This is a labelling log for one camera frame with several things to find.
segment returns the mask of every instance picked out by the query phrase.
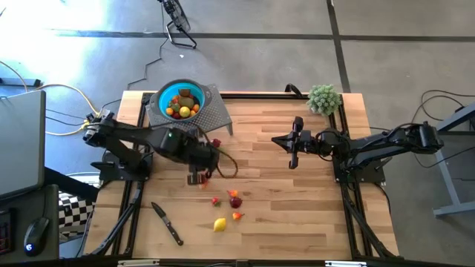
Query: knife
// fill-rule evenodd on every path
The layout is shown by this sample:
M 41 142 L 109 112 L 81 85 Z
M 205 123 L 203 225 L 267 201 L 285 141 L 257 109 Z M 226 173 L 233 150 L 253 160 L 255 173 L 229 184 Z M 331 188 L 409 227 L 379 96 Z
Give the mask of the knife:
M 159 205 L 157 205 L 155 202 L 152 202 L 151 206 L 154 208 L 155 212 L 157 212 L 158 216 L 165 223 L 166 228 L 168 228 L 168 230 L 170 231 L 170 233 L 173 236 L 173 238 L 175 239 L 175 241 L 177 241 L 177 244 L 178 245 L 183 245 L 183 241 L 180 239 L 180 237 L 178 236 L 178 234 L 175 231 L 175 229 L 173 228 L 173 226 L 171 226 L 171 222 L 166 217 L 166 213 L 163 211 L 163 209 L 161 207 L 159 207 Z

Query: desk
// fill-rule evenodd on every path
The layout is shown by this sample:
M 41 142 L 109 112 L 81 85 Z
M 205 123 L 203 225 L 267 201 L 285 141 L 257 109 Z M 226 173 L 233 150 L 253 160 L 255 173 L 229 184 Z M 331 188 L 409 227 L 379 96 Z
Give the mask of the desk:
M 117 120 L 137 123 L 143 93 L 124 92 Z M 362 95 L 346 93 L 343 99 L 351 137 L 369 135 Z M 143 193 L 133 257 L 350 259 L 341 190 L 334 182 L 331 162 L 315 155 L 299 154 L 299 167 L 289 170 L 290 155 L 270 141 L 272 136 L 288 134 L 295 116 L 302 116 L 304 128 L 314 135 L 327 128 L 329 122 L 311 114 L 305 100 L 224 101 L 233 120 L 234 136 L 225 128 L 212 131 L 209 136 L 220 139 L 222 149 L 237 160 L 238 176 L 223 179 L 215 174 L 209 186 L 201 190 L 186 184 L 187 165 L 155 154 L 152 175 Z M 224 171 L 232 172 L 230 161 L 224 159 L 220 165 Z M 123 182 L 112 182 L 100 191 L 85 245 L 86 253 L 102 242 L 117 221 L 123 186 Z M 212 197 L 226 201 L 226 190 L 230 189 L 238 190 L 243 198 L 239 211 L 245 215 L 238 222 L 232 220 L 231 214 L 235 210 L 226 202 L 220 208 L 211 204 Z M 368 224 L 386 247 L 397 254 L 384 195 L 372 184 L 361 184 L 361 193 Z M 151 208 L 151 201 L 165 210 L 184 246 L 176 244 Z M 227 228 L 214 233 L 213 222 L 218 217 L 226 218 Z M 122 247 L 126 244 L 128 227 L 128 224 L 124 227 Z M 361 235 L 358 228 L 356 230 L 358 247 L 362 251 Z

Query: knife handle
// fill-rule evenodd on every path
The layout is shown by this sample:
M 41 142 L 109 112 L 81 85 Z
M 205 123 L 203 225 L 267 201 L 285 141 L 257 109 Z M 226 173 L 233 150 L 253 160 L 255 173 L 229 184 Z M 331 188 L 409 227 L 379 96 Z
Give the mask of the knife handle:
M 177 244 L 178 245 L 183 245 L 183 241 L 180 239 L 180 237 L 178 236 L 178 233 L 175 231 L 173 226 L 171 226 L 170 222 L 166 224 L 166 228 L 168 228 L 168 230 L 170 231 L 170 234 L 173 236 L 175 241 L 177 241 Z

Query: gray mesh mat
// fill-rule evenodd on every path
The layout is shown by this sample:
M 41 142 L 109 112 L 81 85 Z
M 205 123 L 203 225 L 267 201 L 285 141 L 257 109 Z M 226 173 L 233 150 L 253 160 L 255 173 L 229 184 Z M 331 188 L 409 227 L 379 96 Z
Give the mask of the gray mesh mat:
M 224 126 L 229 126 L 229 133 L 232 134 L 231 116 L 224 105 L 224 101 L 221 98 L 219 90 L 217 89 L 216 85 L 207 85 L 207 88 L 211 91 L 212 100 L 209 105 L 204 107 L 197 115 L 195 115 L 196 118 L 194 118 L 191 122 L 173 122 L 167 125 L 167 127 L 173 126 L 184 131 L 188 131 L 196 128 L 194 125 L 199 125 L 203 131 L 209 132 Z M 163 115 L 160 112 L 158 107 L 152 107 L 150 104 L 148 104 L 145 106 L 145 109 L 147 110 L 151 127 L 172 122 L 168 116 Z

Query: yellow cable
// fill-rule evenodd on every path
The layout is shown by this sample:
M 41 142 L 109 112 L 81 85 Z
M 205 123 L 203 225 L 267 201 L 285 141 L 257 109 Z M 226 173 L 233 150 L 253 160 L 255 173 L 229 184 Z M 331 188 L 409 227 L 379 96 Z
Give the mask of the yellow cable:
M 27 87 L 27 84 L 26 82 L 24 82 L 23 80 L 23 77 L 18 73 L 16 72 L 16 70 L 12 69 L 12 67 L 10 67 L 9 65 L 7 65 L 6 63 L 4 63 L 2 60 L 0 60 L 0 63 L 3 64 L 5 67 L 8 67 L 11 71 L 13 71 L 22 81 L 23 83 L 23 87 L 24 87 L 24 90 L 25 92 L 28 93 L 28 87 Z M 66 87 L 66 88 L 70 88 L 72 90 L 75 90 L 76 92 L 78 92 L 83 98 L 84 100 L 88 103 L 89 107 L 91 108 L 91 110 L 94 112 L 94 114 L 96 114 L 96 116 L 99 115 L 99 112 L 96 111 L 96 109 L 94 108 L 94 106 L 91 104 L 91 101 L 89 101 L 89 99 L 87 98 L 87 96 L 78 88 L 75 88 L 73 86 L 70 86 L 70 85 L 63 85 L 63 84 L 50 84 L 50 85 L 43 85 L 43 86 L 40 86 L 38 88 L 36 88 L 35 90 L 44 90 L 45 88 L 47 87 L 50 87 L 50 86 L 62 86 L 62 87 Z M 72 131 L 70 133 L 51 133 L 51 132 L 48 132 L 48 131 L 45 131 L 45 133 L 47 134 L 50 134 L 50 135 L 54 135 L 54 136 L 69 136 L 69 135 L 73 135 L 73 134 L 77 134 L 79 133 L 80 131 L 82 131 L 82 129 L 84 129 L 84 127 L 86 127 L 87 125 L 89 125 L 89 122 L 84 122 L 84 124 L 81 125 L 81 127 L 75 131 Z

